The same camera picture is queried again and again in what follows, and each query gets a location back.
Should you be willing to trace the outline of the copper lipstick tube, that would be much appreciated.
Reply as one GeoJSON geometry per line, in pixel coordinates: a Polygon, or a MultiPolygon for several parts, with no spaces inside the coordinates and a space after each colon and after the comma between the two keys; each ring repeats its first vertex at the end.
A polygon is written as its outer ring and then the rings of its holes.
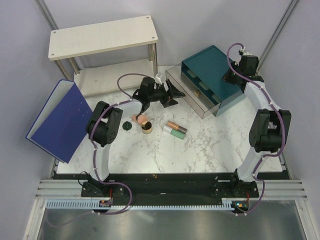
{"type": "Polygon", "coordinates": [[[168,127],[172,128],[172,129],[180,132],[180,133],[183,133],[183,134],[186,134],[186,133],[187,133],[187,129],[186,129],[186,128],[180,126],[179,124],[176,124],[175,122],[172,122],[172,121],[169,121],[169,120],[168,120],[168,121],[166,122],[166,125],[167,125],[168,127]]]}

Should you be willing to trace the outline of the green white cosmetic tube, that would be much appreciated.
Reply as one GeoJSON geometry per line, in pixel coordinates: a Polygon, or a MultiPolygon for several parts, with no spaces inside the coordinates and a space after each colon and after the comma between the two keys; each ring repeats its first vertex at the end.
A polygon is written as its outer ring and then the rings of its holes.
{"type": "Polygon", "coordinates": [[[185,138],[185,134],[184,133],[182,133],[182,132],[180,132],[178,130],[175,130],[172,127],[169,127],[167,125],[165,125],[163,127],[163,131],[168,133],[168,134],[170,134],[170,135],[172,135],[172,136],[174,136],[174,137],[176,137],[176,138],[179,138],[181,140],[183,140],[185,138]]]}

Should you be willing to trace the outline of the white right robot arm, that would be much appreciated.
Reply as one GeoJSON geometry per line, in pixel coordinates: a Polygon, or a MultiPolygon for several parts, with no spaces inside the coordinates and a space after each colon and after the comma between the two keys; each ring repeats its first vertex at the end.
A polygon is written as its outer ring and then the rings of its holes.
{"type": "Polygon", "coordinates": [[[268,157],[278,157],[287,142],[291,112],[281,109],[270,97],[261,76],[257,75],[259,59],[240,50],[240,59],[229,63],[222,77],[237,85],[250,100],[256,114],[249,131],[250,149],[230,180],[229,191],[235,197],[257,197],[258,172],[268,157]]]}

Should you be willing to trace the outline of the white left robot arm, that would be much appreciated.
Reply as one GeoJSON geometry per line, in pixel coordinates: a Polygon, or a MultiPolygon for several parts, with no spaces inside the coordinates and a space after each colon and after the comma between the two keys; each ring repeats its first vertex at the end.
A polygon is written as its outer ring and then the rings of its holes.
{"type": "Polygon", "coordinates": [[[152,123],[144,112],[150,107],[150,103],[160,102],[164,108],[168,108],[177,105],[177,99],[186,96],[169,79],[166,79],[165,83],[157,83],[150,76],[143,74],[139,76],[142,76],[142,82],[132,95],[122,88],[119,89],[128,100],[115,104],[99,101],[85,129],[93,145],[93,173],[86,173],[87,181],[82,188],[88,191],[89,187],[92,187],[93,194],[99,197],[106,196],[112,188],[104,180],[110,175],[110,148],[118,134],[121,120],[131,117],[141,126],[144,134],[149,134],[152,132],[152,123]]]}

